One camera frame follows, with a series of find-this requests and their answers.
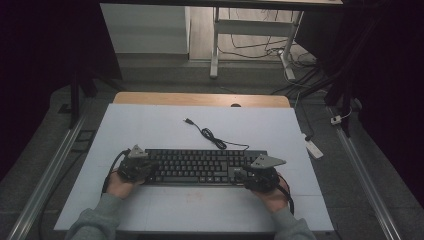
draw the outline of gray sleeve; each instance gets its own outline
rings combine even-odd
[[[271,218],[275,224],[275,240],[315,239],[305,219],[296,220],[288,207],[273,213]]]
[[[65,239],[115,239],[116,228],[120,223],[118,210],[121,204],[122,199],[104,193],[94,210],[86,209],[81,213]]]

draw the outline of white tabletop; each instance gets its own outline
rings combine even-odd
[[[290,184],[295,217],[305,218],[312,231],[333,230],[293,109],[127,104],[109,105],[55,229],[69,229],[83,210],[97,205],[104,178],[122,150],[135,144],[216,149],[195,126],[183,122],[185,118],[209,128],[217,138],[286,160],[277,170]],[[274,228],[259,199],[237,187],[140,186],[124,201],[120,214],[118,229],[131,232],[272,232]]]

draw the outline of black keyboard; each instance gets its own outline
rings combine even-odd
[[[150,160],[158,161],[154,176],[147,178],[150,185],[242,185],[234,176],[242,166],[251,164],[262,150],[182,150],[145,149]]]

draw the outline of aluminum rail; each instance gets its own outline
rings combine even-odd
[[[390,240],[402,239],[399,230],[397,229],[396,224],[386,207],[386,204],[381,199],[361,157],[358,154],[354,143],[350,138],[346,137],[340,127],[337,128],[337,134],[344,149],[346,150],[346,153],[349,156],[357,176],[359,177],[359,181],[365,191],[365,194],[368,197],[368,201],[376,213],[377,219],[380,222],[381,228],[386,235],[386,238]]]
[[[8,240],[26,238],[29,230],[32,227],[32,224],[34,223],[34,220],[37,218],[38,212],[46,201],[53,183],[66,160],[66,156],[71,150],[72,144],[78,136],[78,132],[86,119],[86,115],[91,108],[91,104],[92,99],[86,99],[84,101],[80,119],[77,121],[73,129],[69,129],[67,131],[62,143],[60,144],[56,153],[53,155],[53,158],[47,166],[43,176],[41,177],[40,181],[35,187],[34,192],[22,210],[21,215],[16,221],[15,226],[13,226],[12,231],[7,237]]]

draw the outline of tabletop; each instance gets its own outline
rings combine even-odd
[[[120,92],[116,94],[113,103],[217,107],[290,107],[289,100],[285,96],[158,92]]]

